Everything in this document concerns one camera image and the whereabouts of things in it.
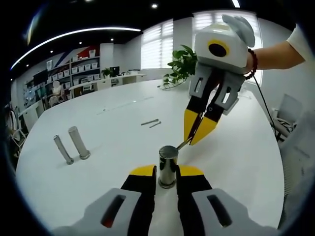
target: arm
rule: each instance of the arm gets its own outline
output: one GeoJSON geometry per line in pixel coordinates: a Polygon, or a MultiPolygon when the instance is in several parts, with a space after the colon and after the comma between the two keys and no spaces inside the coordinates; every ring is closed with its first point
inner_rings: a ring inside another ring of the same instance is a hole
{"type": "MultiPolygon", "coordinates": [[[[297,25],[291,36],[273,47],[254,50],[258,58],[258,69],[289,69],[304,61],[314,60],[311,49],[297,25]]],[[[252,69],[252,57],[249,54],[247,67],[252,69]]]]}
{"type": "MultiPolygon", "coordinates": [[[[289,69],[303,63],[304,58],[287,42],[282,42],[270,48],[254,50],[258,59],[258,70],[289,69]]],[[[248,69],[253,67],[251,54],[247,60],[248,69]]]]}

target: small metal pin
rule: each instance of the small metal pin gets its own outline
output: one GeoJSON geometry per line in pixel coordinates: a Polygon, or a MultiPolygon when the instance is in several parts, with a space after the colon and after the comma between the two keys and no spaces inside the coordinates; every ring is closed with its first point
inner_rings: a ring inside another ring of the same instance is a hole
{"type": "Polygon", "coordinates": [[[151,124],[151,123],[153,123],[153,122],[158,122],[158,119],[154,119],[154,120],[152,120],[152,121],[142,123],[141,125],[151,124]]]}
{"type": "Polygon", "coordinates": [[[161,124],[161,123],[162,123],[162,122],[160,121],[159,123],[156,123],[156,124],[150,126],[150,128],[152,128],[152,127],[154,127],[154,126],[157,126],[158,124],[161,124]]]}
{"type": "Polygon", "coordinates": [[[187,140],[185,140],[185,141],[183,141],[181,144],[179,144],[176,149],[179,151],[180,149],[182,149],[182,147],[184,147],[185,145],[187,145],[191,140],[192,140],[192,137],[188,138],[187,140]]]}
{"type": "Polygon", "coordinates": [[[67,150],[64,148],[64,145],[61,142],[59,135],[56,135],[54,137],[54,141],[55,141],[59,151],[61,152],[62,156],[64,157],[65,161],[67,162],[67,164],[68,165],[73,164],[73,159],[69,156],[67,150]]]}

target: green leaves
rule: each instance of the green leaves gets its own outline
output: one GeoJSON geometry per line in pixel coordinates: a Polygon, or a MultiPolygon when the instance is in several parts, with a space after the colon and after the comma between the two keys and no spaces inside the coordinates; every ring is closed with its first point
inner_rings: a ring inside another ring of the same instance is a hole
{"type": "Polygon", "coordinates": [[[167,65],[172,67],[173,73],[164,75],[164,85],[177,84],[185,81],[190,75],[195,74],[197,55],[186,45],[181,45],[184,50],[173,51],[173,61],[167,65]]]}
{"type": "Polygon", "coordinates": [[[181,45],[183,48],[185,48],[185,50],[192,56],[194,55],[194,52],[192,51],[192,49],[186,45],[181,45]]]}

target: computer monitor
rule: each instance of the computer monitor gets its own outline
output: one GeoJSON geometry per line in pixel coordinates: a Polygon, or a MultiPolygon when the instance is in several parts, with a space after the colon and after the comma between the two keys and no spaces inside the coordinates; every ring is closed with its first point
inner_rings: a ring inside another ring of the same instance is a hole
{"type": "Polygon", "coordinates": [[[48,71],[46,69],[33,76],[34,86],[46,82],[47,79],[48,79],[48,71]]]}
{"type": "Polygon", "coordinates": [[[109,69],[112,71],[111,77],[119,76],[119,66],[110,67],[109,69]]]}

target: tabletop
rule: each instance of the tabletop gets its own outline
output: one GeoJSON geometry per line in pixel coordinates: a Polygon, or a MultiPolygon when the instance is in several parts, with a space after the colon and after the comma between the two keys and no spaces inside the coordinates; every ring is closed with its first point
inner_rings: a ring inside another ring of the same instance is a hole
{"type": "MultiPolygon", "coordinates": [[[[147,81],[104,89],[46,110],[29,133],[17,166],[17,184],[47,229],[69,226],[110,188],[139,166],[158,165],[158,150],[184,138],[188,91],[157,88],[147,81]],[[159,119],[154,128],[141,123],[159,119]],[[77,126],[91,156],[78,158],[67,133],[77,126]],[[68,166],[53,137],[59,135],[75,162],[68,166]]],[[[245,91],[216,129],[180,150],[178,164],[196,166],[213,188],[221,188],[248,209],[252,220],[277,227],[284,202],[280,151],[266,115],[245,91]]],[[[176,188],[157,185],[149,235],[183,235],[176,188]]]]}

